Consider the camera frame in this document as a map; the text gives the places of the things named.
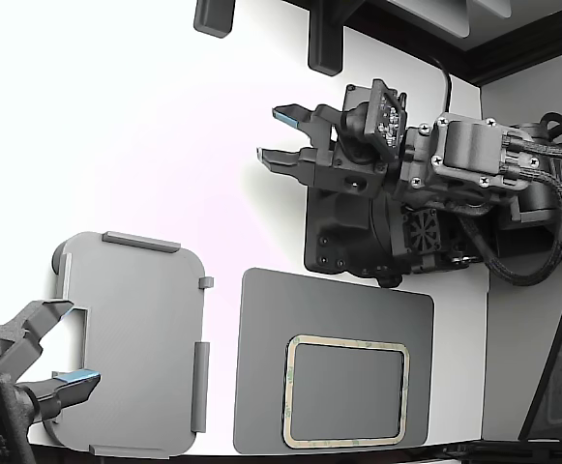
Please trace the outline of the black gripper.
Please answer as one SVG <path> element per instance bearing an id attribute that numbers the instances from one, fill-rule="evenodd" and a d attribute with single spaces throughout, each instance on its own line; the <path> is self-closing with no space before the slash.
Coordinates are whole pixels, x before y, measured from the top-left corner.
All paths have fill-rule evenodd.
<path id="1" fill-rule="evenodd" d="M 309 110 L 299 104 L 276 106 L 272 114 L 278 121 L 304 133 L 311 144 L 329 144 L 329 157 L 316 164 L 317 150 L 302 148 L 298 152 L 258 147 L 258 160 L 276 174 L 290 176 L 306 187 L 331 192 L 376 197 L 384 184 L 395 179 L 397 162 L 386 162 L 378 150 L 342 131 L 340 112 L 327 104 Z M 331 140 L 332 128 L 337 139 Z"/>

